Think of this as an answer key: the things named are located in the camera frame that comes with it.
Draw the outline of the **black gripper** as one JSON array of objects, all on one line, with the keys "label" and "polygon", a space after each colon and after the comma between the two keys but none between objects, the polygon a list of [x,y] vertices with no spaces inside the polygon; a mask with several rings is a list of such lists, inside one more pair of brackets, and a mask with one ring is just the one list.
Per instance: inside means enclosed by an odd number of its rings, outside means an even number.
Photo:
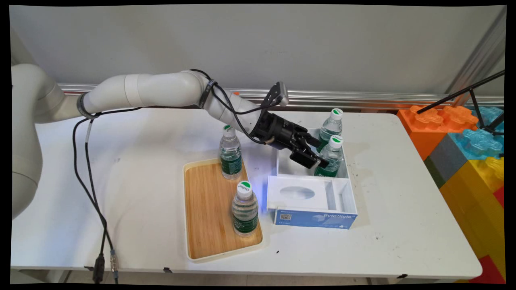
[{"label": "black gripper", "polygon": [[276,114],[262,110],[255,127],[250,133],[266,145],[278,150],[292,151],[289,158],[305,168],[325,168],[329,161],[317,156],[308,145],[319,147],[318,136],[312,136],[309,130]]}]

